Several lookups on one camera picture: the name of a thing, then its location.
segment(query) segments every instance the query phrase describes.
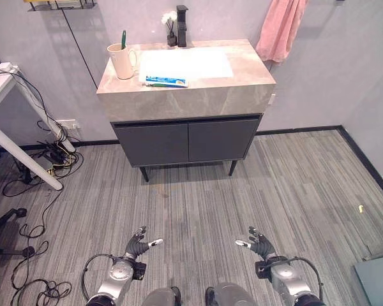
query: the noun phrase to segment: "small white flower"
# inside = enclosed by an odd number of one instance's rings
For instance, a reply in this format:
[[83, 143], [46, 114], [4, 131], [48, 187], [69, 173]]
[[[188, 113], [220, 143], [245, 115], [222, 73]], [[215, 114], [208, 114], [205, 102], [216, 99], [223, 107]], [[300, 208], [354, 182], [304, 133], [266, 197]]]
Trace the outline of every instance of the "small white flower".
[[170, 19], [170, 13], [163, 14], [163, 17], [161, 18], [162, 24], [165, 24]]
[[171, 12], [169, 13], [169, 15], [170, 15], [170, 19], [171, 19], [172, 21], [176, 21], [176, 20], [177, 20], [177, 13], [176, 13], [176, 11], [171, 11]]

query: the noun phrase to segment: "white desk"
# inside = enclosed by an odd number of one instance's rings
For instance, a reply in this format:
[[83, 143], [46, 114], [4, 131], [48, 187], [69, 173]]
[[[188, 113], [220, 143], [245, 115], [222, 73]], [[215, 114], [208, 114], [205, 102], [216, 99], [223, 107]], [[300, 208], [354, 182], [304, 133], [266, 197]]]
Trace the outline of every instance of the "white desk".
[[[0, 69], [5, 70], [12, 73], [20, 72], [17, 66], [11, 66], [10, 63], [2, 63], [0, 64]], [[9, 74], [0, 75], [0, 103], [9, 93], [9, 91], [17, 86], [19, 91], [23, 94], [23, 96], [27, 99], [28, 103], [31, 107], [37, 112], [37, 114], [41, 117], [42, 121], [46, 123], [46, 125], [54, 132], [55, 136], [58, 137], [61, 134], [61, 129], [51, 120], [48, 120], [45, 115], [44, 110], [41, 108], [41, 102], [38, 101], [35, 95], [29, 90], [27, 84], [23, 81], [23, 79], [12, 76]], [[75, 148], [68, 141], [64, 140], [62, 142], [64, 147], [69, 152], [75, 152]], [[31, 171], [41, 177], [46, 183], [48, 183], [55, 190], [61, 190], [63, 185], [56, 180], [54, 177], [49, 175], [34, 159], [32, 159], [28, 154], [26, 154], [18, 145], [16, 145], [10, 138], [8, 138], [1, 130], [0, 130], [0, 145], [5, 148], [12, 156], [17, 158], [21, 163], [23, 163], [26, 167], [28, 167]]]

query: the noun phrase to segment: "pink towel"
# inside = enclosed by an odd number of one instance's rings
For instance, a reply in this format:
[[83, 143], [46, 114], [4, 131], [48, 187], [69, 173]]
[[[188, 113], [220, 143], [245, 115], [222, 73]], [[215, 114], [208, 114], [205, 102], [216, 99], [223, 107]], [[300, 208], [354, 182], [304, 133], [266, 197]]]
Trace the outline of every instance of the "pink towel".
[[255, 48], [263, 61], [288, 57], [308, 0], [273, 0]]

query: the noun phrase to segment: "cabinet door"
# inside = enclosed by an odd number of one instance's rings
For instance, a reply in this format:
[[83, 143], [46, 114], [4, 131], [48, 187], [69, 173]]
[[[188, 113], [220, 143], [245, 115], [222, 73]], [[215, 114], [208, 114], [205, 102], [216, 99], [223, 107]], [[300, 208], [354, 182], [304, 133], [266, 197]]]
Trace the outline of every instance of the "cabinet door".
[[242, 159], [259, 119], [189, 123], [189, 160]]
[[187, 124], [114, 125], [132, 166], [188, 162]]

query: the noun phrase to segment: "gray striped carpet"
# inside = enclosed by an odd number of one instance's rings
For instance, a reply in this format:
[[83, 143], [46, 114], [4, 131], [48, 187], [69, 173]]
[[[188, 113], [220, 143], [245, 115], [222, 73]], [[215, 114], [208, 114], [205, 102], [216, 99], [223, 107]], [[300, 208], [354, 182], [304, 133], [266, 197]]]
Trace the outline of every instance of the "gray striped carpet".
[[[59, 305], [84, 305], [79, 275], [93, 254], [120, 255], [140, 225], [147, 239], [164, 244], [140, 258], [147, 263], [143, 281], [134, 281], [125, 305], [141, 305], [152, 290], [180, 288], [184, 305], [203, 305], [204, 290], [230, 281], [244, 287], [258, 305], [282, 305], [266, 280], [256, 278], [257, 257], [234, 244], [257, 226], [279, 254], [304, 256], [315, 263], [324, 282], [327, 305], [368, 305], [353, 265], [383, 251], [383, 192], [337, 131], [257, 136], [233, 177], [230, 163], [193, 167], [147, 168], [150, 183], [131, 168], [119, 145], [79, 148], [83, 167], [63, 180], [65, 189], [49, 210], [49, 251], [31, 262], [30, 279], [70, 281], [72, 294]], [[26, 246], [18, 236], [26, 220], [40, 223], [56, 195], [47, 185], [14, 198], [1, 189], [17, 178], [8, 154], [0, 158], [0, 215], [25, 207], [27, 217], [0, 231], [0, 245]], [[364, 205], [364, 212], [359, 206]], [[19, 258], [0, 256], [0, 305], [9, 305], [10, 276]], [[301, 263], [303, 277], [317, 292], [313, 272]], [[99, 259], [87, 274], [93, 293], [107, 272]], [[32, 287], [22, 305], [34, 305], [42, 286]]]

